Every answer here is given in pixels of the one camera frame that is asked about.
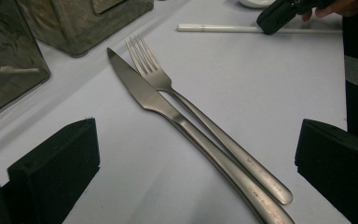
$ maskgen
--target knife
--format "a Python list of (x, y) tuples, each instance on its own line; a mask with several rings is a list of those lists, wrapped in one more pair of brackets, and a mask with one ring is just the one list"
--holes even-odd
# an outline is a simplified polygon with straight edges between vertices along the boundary
[(111, 49), (107, 49), (107, 53), (116, 74), (141, 107), (163, 116), (190, 140), (227, 178), (241, 197), (252, 206), (262, 223), (295, 223), (253, 179), (244, 173), (217, 145), (186, 119), (129, 64)]

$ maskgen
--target stainless steel fork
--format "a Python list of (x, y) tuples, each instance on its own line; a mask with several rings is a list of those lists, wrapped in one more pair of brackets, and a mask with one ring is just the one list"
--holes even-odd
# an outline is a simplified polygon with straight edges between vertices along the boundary
[(241, 164), (242, 169), (244, 168), (246, 172), (250, 173), (253, 179), (278, 202), (288, 204), (293, 200), (292, 193), (279, 179), (190, 103), (183, 95), (172, 88), (171, 79), (159, 65), (150, 48), (140, 35), (134, 38), (126, 38), (126, 44), (138, 72), (147, 82), (157, 91), (165, 91), (179, 100), (180, 103), (205, 125), (231, 156)]

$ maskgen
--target white tablecloth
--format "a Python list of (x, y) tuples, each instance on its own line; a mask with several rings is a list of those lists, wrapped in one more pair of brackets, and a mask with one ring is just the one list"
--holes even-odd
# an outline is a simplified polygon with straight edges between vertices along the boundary
[[(93, 117), (101, 170), (64, 223), (257, 223), (212, 164), (118, 79), (106, 48), (131, 63), (123, 39), (141, 34), (173, 86), (293, 192), (283, 208), (296, 223), (348, 223), (294, 164), (303, 119), (346, 129), (342, 35), (175, 31), (178, 23), (255, 26), (260, 12), (236, 0), (156, 1), (82, 58), (39, 43), (51, 78), (0, 113), (0, 184), (14, 161), (63, 126)], [(296, 17), (287, 27), (340, 25), (333, 15)]]

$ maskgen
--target fork handle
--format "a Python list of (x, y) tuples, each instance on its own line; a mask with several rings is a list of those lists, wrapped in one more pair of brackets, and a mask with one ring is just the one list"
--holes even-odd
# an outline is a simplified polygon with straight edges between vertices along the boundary
[(178, 115), (170, 121), (226, 176), (241, 196), (254, 208), (262, 223), (295, 223), (280, 205), (188, 119), (183, 115)]
[(228, 152), (258, 181), (261, 186), (281, 204), (288, 204), (293, 200), (290, 190), (251, 154), (235, 142), (219, 126), (204, 115), (196, 106), (174, 89), (168, 91), (190, 110), (207, 129), (225, 146)]

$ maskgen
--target silverware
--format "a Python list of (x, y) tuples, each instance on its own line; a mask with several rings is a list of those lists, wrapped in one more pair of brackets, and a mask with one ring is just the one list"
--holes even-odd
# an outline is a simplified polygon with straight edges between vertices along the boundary
[(228, 134), (213, 121), (191, 104), (183, 95), (172, 88), (172, 81), (162, 70), (150, 48), (140, 35), (126, 39), (127, 48), (139, 73), (157, 91), (165, 91), (190, 110), (207, 129), (220, 141), (227, 151), (235, 158), (252, 177), (279, 203), (288, 204), (293, 200), (290, 190), (269, 170), (258, 162), (251, 154), (236, 143)]
[(242, 197), (247, 199), (263, 223), (294, 223), (287, 213), (245, 174), (220, 148), (177, 111), (144, 78), (111, 49), (110, 63), (132, 97), (145, 109), (166, 118), (222, 172)]

